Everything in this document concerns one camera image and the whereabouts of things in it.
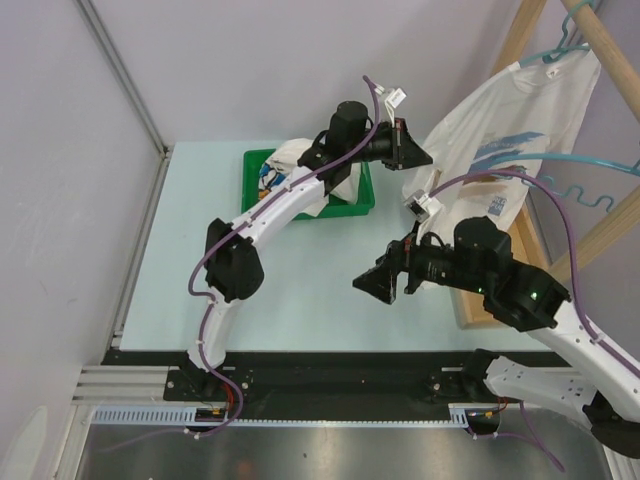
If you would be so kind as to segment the white brush-stroke print t-shirt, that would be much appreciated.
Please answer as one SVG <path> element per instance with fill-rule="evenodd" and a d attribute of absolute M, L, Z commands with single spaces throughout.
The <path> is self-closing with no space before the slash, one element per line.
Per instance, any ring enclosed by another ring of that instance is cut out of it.
<path fill-rule="evenodd" d="M 514 63 L 483 83 L 459 103 L 428 134 L 422 147 L 429 166 L 411 169 L 402 188 L 405 198 L 428 193 L 460 175 L 494 166 L 502 156 L 524 156 L 521 168 L 531 177 L 541 168 L 540 153 L 571 153 L 601 72 L 592 51 L 578 50 L 551 63 Z M 463 219 L 489 217 L 506 231 L 528 193 L 518 178 L 483 177 L 460 182 L 439 194 L 442 209 L 420 224 L 445 242 Z"/>

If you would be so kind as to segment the teal hanger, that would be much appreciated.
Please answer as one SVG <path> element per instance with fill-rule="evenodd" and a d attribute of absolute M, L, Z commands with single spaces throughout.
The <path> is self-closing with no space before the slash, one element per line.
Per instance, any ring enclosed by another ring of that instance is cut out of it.
<path fill-rule="evenodd" d="M 571 7 L 561 23 L 562 36 L 556 47 L 521 59 L 518 62 L 519 66 L 530 66 L 538 61 L 550 65 L 558 62 L 573 51 L 589 51 L 590 47 L 587 44 L 571 44 L 569 42 L 568 26 L 570 22 L 574 22 L 574 16 L 580 8 L 584 6 L 593 7 L 595 4 L 596 2 L 593 0 L 581 0 L 575 6 Z"/>

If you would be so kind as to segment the light blue hanger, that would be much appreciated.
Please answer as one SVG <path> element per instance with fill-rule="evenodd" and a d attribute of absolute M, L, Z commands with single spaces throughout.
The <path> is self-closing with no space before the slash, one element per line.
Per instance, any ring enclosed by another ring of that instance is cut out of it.
<path fill-rule="evenodd" d="M 614 162 L 595 157 L 575 154 L 520 154 L 514 161 L 545 161 L 553 163 L 557 169 L 540 171 L 538 180 L 547 186 L 558 198 L 573 200 L 591 209 L 603 209 L 611 213 L 616 205 L 615 195 L 607 189 L 607 180 L 613 174 L 639 179 L 639 161 L 632 164 Z"/>

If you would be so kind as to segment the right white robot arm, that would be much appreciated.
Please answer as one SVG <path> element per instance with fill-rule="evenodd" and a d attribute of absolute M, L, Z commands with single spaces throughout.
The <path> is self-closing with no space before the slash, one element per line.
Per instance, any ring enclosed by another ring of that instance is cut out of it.
<path fill-rule="evenodd" d="M 405 273 L 408 294 L 431 282 L 482 295 L 486 312 L 549 347 L 577 373 L 562 379 L 477 349 L 462 369 L 463 393 L 473 401 L 531 402 L 583 426 L 609 449 L 638 458 L 638 361 L 580 317 L 576 297 L 548 272 L 516 260 L 510 236 L 488 217 L 459 222 L 451 245 L 432 244 L 432 236 L 409 233 L 390 242 L 354 287 L 392 304 L 397 277 Z"/>

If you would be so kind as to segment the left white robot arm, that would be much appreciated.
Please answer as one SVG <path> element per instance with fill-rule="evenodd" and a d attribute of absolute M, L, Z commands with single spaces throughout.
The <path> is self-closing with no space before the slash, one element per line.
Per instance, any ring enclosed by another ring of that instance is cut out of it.
<path fill-rule="evenodd" d="M 328 129 L 316 136 L 274 191 L 233 221 L 209 224 L 205 254 L 194 269 L 205 274 L 207 287 L 200 294 L 207 308 L 188 351 L 196 367 L 185 383 L 197 398 L 210 399 L 220 390 L 221 376 L 214 369 L 225 359 L 238 306 L 264 281 L 260 252 L 266 243 L 305 208 L 325 199 L 353 164 L 375 161 L 389 170 L 408 170 L 430 165 L 433 159 L 411 137 L 404 119 L 383 121 L 360 102 L 343 102 Z"/>

